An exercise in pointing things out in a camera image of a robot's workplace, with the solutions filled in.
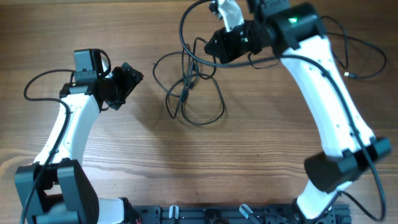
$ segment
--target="wood grain surface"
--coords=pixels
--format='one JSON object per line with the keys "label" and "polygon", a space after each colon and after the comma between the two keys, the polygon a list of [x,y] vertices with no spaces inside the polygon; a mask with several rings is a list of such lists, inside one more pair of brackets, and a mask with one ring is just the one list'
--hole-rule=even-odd
{"label": "wood grain surface", "polygon": [[[17,223],[21,202],[14,186],[17,167],[30,164],[43,148],[59,105],[23,98],[36,74],[74,69],[73,51],[105,50],[113,66],[130,63],[144,75],[119,111],[101,113],[94,124],[83,168],[99,197],[127,197],[134,205],[240,205],[290,203],[307,176],[303,160],[320,152],[317,127],[293,78],[282,65],[268,70],[219,69],[215,78],[226,102],[215,124],[195,127],[179,115],[170,119],[165,92],[152,77],[161,56],[182,49],[178,25],[192,2],[45,4],[0,7],[0,222]],[[349,35],[382,48],[386,70],[366,81],[344,78],[359,112],[377,136],[398,146],[397,1],[312,1],[322,15],[341,21]],[[246,18],[250,19],[244,1]],[[189,15],[185,38],[209,39],[223,24],[206,6]],[[326,23],[328,30],[337,26]],[[341,39],[331,38],[343,56]],[[370,74],[381,66],[377,52],[350,43],[350,70]],[[265,49],[260,56],[270,55]],[[180,77],[180,57],[165,59],[157,74],[170,86]],[[31,97],[57,97],[69,79],[55,73],[37,80]],[[214,84],[201,80],[190,92],[187,113],[206,121],[220,111]],[[387,195],[386,223],[398,223],[398,153],[377,165]],[[379,197],[370,172],[348,192],[373,213]],[[355,223],[372,223],[350,203]]]}
{"label": "wood grain surface", "polygon": [[1,5],[15,4],[66,4],[66,3],[98,3],[98,2],[167,2],[170,0],[0,0]]}

